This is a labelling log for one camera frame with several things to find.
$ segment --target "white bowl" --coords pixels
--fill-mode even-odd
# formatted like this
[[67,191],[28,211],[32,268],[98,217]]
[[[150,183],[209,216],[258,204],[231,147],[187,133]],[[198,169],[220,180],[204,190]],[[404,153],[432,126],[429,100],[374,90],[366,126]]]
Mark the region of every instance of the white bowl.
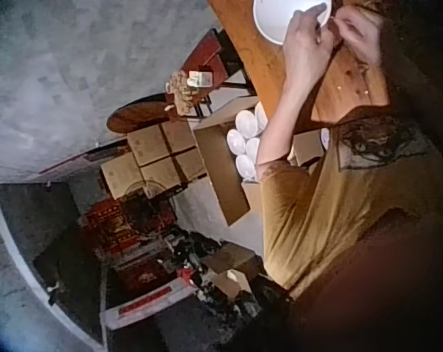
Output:
[[261,102],[256,104],[254,115],[257,119],[257,128],[259,128],[261,131],[264,131],[267,126],[267,115]]
[[246,154],[238,155],[236,157],[236,169],[242,178],[247,180],[254,180],[256,176],[256,168],[251,159]]
[[227,143],[229,149],[231,150],[231,153],[235,155],[241,155],[246,152],[246,141],[244,140],[241,133],[239,133],[235,129],[228,131]]
[[331,0],[255,0],[252,11],[259,32],[271,42],[282,45],[293,13],[322,3],[327,9],[318,16],[318,22],[324,26],[331,16]]
[[256,158],[257,158],[257,150],[259,149],[259,142],[260,139],[257,137],[251,138],[249,141],[246,142],[246,154],[248,155],[249,159],[256,164]]
[[236,129],[243,135],[244,138],[249,139],[256,137],[259,133],[256,116],[249,110],[241,110],[236,115]]

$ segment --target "wooden tabletop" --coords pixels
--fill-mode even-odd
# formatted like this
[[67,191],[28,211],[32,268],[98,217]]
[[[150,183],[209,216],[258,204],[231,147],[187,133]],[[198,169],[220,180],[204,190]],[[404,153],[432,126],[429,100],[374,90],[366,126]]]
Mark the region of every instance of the wooden tabletop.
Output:
[[[208,0],[243,60],[267,116],[271,117],[282,92],[285,63],[282,47],[267,41],[257,30],[253,2]],[[371,67],[364,70],[343,45],[335,53],[317,92],[312,93],[302,109],[296,133],[321,128],[326,122],[336,123],[359,106],[386,106],[388,102],[381,72]]]

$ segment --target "cardboard box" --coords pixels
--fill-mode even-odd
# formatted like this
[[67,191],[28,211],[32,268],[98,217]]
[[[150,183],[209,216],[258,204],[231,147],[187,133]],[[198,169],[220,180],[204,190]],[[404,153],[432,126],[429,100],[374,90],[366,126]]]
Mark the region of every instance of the cardboard box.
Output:
[[169,150],[164,141],[160,125],[153,125],[127,135],[136,162],[144,166],[169,156]]
[[193,130],[208,177],[228,225],[246,214],[249,205],[226,136],[228,130],[235,125],[236,114],[252,108],[258,101],[257,97],[236,98],[207,117]]
[[187,121],[167,121],[161,127],[171,153],[181,152],[195,145],[194,135]]
[[181,183],[172,158],[165,158],[144,166],[140,172],[144,180],[144,191],[148,198],[153,198]]
[[[321,144],[321,130],[310,131],[297,134],[293,137],[293,151],[297,165],[310,161],[314,157],[321,157],[324,154]],[[249,207],[253,211],[263,213],[262,195],[259,183],[242,183],[244,194],[248,200]]]
[[245,183],[241,184],[243,187],[244,194],[248,199],[248,204],[251,210],[257,211],[258,213],[263,213],[263,200],[260,193],[259,183]]
[[296,134],[293,137],[293,149],[296,162],[299,166],[314,157],[323,156],[324,149],[321,144],[321,130]]
[[197,148],[175,157],[187,181],[192,181],[207,173]]
[[234,243],[227,243],[201,262],[210,269],[212,283],[229,298],[235,298],[241,290],[251,292],[249,281],[260,270],[256,254]]
[[142,174],[132,153],[102,164],[101,170],[114,199],[143,188]]

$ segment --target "gray floor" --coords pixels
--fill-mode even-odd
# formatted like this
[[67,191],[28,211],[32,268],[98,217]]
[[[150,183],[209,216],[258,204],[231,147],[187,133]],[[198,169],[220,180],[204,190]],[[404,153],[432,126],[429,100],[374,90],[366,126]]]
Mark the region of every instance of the gray floor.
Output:
[[9,352],[90,352],[37,299],[0,236],[0,346]]
[[164,91],[214,26],[206,0],[1,0],[0,183],[116,138],[107,117]]

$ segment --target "stack of white plates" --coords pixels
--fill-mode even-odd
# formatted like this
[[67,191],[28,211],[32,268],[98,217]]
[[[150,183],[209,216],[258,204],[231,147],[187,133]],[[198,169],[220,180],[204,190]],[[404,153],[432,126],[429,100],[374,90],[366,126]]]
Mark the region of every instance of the stack of white plates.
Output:
[[240,111],[235,119],[236,129],[228,131],[227,142],[236,157],[236,169],[239,175],[248,181],[256,179],[256,158],[259,149],[260,134],[266,129],[267,116],[262,104],[257,103],[254,113]]

